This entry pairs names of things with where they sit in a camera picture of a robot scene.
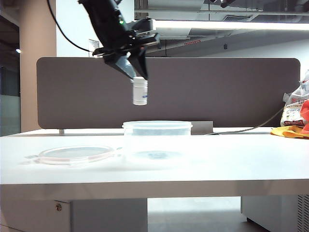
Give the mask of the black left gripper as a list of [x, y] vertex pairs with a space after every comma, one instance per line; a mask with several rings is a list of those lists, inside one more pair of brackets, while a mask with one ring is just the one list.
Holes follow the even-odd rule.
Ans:
[[[159, 33], [138, 35], [137, 31], [129, 30], [123, 33], [111, 33], [107, 30], [96, 30], [96, 35], [103, 47], [96, 48], [94, 56], [106, 57], [106, 64], [121, 72], [130, 79], [136, 77], [136, 72], [145, 80], [148, 79], [146, 66], [147, 47], [159, 43]], [[125, 56], [131, 53], [129, 61]]]

